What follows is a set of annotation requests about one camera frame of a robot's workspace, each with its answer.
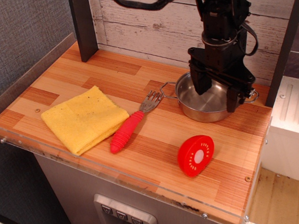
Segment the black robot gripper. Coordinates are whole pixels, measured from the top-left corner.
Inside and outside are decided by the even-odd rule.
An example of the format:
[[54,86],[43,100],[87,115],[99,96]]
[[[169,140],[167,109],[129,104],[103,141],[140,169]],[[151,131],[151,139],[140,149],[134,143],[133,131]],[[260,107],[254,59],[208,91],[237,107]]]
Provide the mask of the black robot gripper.
[[243,33],[223,46],[205,44],[204,48],[188,50],[190,74],[196,92],[202,95],[208,91],[212,80],[228,87],[226,106],[230,113],[253,95],[255,77],[243,63],[246,42],[247,34]]

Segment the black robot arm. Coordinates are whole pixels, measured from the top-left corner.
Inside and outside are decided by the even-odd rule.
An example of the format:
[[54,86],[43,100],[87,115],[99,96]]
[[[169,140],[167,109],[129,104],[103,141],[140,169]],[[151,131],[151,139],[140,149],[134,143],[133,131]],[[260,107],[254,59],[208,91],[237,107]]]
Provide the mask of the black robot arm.
[[245,56],[258,50],[255,44],[246,51],[247,35],[257,38],[246,18],[251,3],[247,0],[196,0],[203,22],[201,35],[204,48],[189,48],[190,74],[199,95],[211,88],[212,81],[227,87],[227,111],[236,108],[252,96],[254,75],[243,63]]

